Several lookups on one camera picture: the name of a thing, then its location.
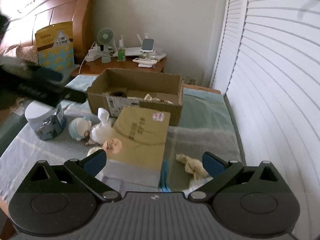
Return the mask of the blue haired plush doll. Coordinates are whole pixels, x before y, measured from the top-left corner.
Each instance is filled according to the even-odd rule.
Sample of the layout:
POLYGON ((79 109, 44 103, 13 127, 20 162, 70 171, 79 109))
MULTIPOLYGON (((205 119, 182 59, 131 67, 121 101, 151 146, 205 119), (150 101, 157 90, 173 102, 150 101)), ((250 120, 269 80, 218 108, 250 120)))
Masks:
POLYGON ((75 118, 68 126, 70 136, 76 141, 84 140, 89 136, 92 122, 89 117, 75 118))

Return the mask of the beige crumpled cloth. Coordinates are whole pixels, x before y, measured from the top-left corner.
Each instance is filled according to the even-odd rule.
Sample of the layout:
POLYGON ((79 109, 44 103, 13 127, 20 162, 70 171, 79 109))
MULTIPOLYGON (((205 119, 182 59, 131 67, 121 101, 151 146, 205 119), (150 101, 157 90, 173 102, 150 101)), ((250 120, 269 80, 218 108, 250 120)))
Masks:
POLYGON ((194 159, 184 154, 178 154, 176 155, 176 160, 184 165, 184 170, 190 175, 191 180, 201 180, 211 177, 204 169, 203 164, 199 159, 194 159))

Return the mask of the gold tissue pack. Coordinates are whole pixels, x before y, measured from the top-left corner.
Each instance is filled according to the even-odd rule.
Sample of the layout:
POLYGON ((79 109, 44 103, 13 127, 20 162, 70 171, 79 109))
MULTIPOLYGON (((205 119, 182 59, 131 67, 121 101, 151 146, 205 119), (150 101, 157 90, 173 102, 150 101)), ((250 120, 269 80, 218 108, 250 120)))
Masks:
POLYGON ((157 188, 169 121, 169 112, 124 107, 112 127, 113 150, 108 151, 103 175, 157 188))

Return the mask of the cream embroidered drawstring pouch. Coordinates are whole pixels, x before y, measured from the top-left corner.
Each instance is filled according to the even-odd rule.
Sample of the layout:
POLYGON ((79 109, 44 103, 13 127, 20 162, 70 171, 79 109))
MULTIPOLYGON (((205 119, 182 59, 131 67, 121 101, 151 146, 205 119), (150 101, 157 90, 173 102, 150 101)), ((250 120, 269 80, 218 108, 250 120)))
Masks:
POLYGON ((153 98, 150 94, 146 94, 146 96, 144 97, 144 101, 151 101, 151 102, 157 102, 157 103, 162 102, 162 103, 167 103, 167 104, 173 105, 173 103, 171 101, 162 100, 159 98, 153 98))

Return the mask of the white wifi router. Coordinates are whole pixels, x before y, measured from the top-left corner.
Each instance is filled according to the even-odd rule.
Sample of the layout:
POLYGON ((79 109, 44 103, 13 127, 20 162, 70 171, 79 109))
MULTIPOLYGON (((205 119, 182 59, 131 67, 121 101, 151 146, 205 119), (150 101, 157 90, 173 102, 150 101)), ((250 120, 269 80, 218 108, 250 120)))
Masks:
MULTIPOLYGON (((141 38, 141 36, 139 34, 137 34, 137 37, 140 41, 140 45, 142 45, 143 39, 141 38)), ((149 38, 148 33, 144 34, 144 38, 149 38)), ((140 47, 125 48, 124 50, 125 50, 126 57, 134 57, 134 56, 143 57, 142 55, 143 55, 144 51, 142 51, 141 46, 140 47)), ((118 51, 111 53, 111 56, 118 57, 118 51)), ((160 61, 161 59, 163 59, 165 57, 166 57, 166 53, 163 51, 163 49, 159 48, 158 46, 156 46, 156 43, 154 43, 153 51, 150 52, 150 58, 155 59, 157 61, 160 61)))

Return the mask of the cream feather tassel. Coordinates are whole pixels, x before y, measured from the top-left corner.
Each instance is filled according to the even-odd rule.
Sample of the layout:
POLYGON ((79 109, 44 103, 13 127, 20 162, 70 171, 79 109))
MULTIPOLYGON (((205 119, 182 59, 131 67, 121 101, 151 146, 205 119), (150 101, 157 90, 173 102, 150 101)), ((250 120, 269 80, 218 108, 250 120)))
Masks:
POLYGON ((94 146, 92 148, 89 149, 89 151, 87 152, 87 156, 92 155, 93 153, 97 152, 98 150, 102 150, 103 148, 100 146, 94 146))

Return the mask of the teal tassel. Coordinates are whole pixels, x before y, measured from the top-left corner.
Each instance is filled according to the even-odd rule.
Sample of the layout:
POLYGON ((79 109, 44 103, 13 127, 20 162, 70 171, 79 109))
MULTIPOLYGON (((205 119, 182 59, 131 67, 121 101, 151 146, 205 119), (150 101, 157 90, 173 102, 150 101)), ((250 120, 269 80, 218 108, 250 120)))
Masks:
POLYGON ((168 185, 168 168, 169 161, 168 159, 164 159, 161 168, 160 180, 159 180, 159 190, 161 192, 171 192, 171 189, 168 185))

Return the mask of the white remote control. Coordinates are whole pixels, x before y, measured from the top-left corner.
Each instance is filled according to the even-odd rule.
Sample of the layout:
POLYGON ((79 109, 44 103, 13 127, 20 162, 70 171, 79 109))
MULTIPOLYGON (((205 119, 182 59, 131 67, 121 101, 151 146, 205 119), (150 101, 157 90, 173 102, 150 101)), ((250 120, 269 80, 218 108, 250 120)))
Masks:
POLYGON ((135 58, 132 60, 134 63, 138 64, 140 68, 152 68, 154 65, 158 63, 157 60, 152 59, 142 59, 142 58, 135 58))

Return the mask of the white louvered closet door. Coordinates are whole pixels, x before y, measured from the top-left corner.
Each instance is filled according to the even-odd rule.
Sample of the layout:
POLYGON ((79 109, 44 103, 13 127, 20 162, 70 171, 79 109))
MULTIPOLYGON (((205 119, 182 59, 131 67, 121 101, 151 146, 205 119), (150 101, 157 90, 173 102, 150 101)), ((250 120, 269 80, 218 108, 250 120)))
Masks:
POLYGON ((226 0, 211 81, 243 158, 271 161, 300 204, 298 239, 319 236, 319 0, 226 0))

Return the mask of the white lidded clear jar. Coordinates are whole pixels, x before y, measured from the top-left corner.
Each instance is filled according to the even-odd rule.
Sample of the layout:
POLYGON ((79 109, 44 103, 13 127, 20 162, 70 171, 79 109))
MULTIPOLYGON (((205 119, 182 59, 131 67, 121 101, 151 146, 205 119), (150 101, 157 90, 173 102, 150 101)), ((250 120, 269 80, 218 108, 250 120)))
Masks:
POLYGON ((66 127, 67 120, 59 103, 51 107, 38 101, 31 102, 25 110, 25 118, 40 140, 52 140, 66 127))

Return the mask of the small white screen device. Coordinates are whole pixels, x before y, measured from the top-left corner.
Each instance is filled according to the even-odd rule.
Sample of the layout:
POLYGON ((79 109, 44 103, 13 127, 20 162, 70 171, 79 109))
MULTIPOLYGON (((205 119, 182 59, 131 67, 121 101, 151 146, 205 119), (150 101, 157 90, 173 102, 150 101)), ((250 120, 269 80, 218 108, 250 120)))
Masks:
POLYGON ((153 52, 154 44, 154 39, 150 38, 148 33, 145 33, 144 39, 142 40, 141 52, 147 59, 150 59, 150 54, 153 52))

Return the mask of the open cardboard box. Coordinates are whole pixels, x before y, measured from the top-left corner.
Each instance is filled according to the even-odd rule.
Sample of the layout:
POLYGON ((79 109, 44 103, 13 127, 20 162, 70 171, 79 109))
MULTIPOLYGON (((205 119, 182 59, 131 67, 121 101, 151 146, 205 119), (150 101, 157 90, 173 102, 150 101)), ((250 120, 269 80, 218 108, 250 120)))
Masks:
POLYGON ((98 108, 118 117, 125 106, 154 109, 170 113, 170 126, 177 126, 182 113, 183 78, 180 75, 108 68, 86 90, 93 114, 98 108), (144 101, 146 94, 162 102, 144 101))

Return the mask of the wooden nightstand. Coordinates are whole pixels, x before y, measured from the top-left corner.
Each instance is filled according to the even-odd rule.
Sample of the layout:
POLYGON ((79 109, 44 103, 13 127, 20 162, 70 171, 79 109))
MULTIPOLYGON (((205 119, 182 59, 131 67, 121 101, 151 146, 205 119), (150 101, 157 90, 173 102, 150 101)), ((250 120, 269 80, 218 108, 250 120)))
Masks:
POLYGON ((119 69, 129 69, 129 70, 138 70, 144 72, 164 72, 164 66, 167 61, 167 58, 161 59, 156 65, 152 68, 140 68, 138 63, 133 62, 133 57, 127 58, 126 61, 117 61, 117 58, 113 57, 112 61, 109 63, 102 63, 101 58, 92 61, 84 62, 83 65, 76 70, 72 71, 71 77, 76 77, 78 75, 100 75, 105 69, 108 68, 119 68, 119 69))

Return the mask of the white knotted cloth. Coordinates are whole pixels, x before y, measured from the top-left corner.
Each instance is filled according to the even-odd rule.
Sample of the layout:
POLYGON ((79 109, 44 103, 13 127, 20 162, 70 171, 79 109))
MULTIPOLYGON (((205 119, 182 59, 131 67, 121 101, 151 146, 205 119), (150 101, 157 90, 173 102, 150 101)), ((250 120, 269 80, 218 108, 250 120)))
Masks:
POLYGON ((109 112, 104 108, 98 108, 98 119, 100 122, 90 130, 87 145, 102 145, 111 138, 112 120, 110 119, 109 112))

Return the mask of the wooden headboard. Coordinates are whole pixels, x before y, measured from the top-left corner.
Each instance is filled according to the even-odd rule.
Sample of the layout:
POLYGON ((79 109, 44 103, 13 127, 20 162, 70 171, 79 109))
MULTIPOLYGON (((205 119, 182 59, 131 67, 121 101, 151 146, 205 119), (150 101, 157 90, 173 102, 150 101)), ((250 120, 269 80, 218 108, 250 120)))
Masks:
POLYGON ((34 46, 35 33, 52 24, 73 22, 73 48, 75 61, 84 59, 91 42, 92 3, 94 0, 31 0, 26 8, 9 20, 1 49, 12 45, 34 46))

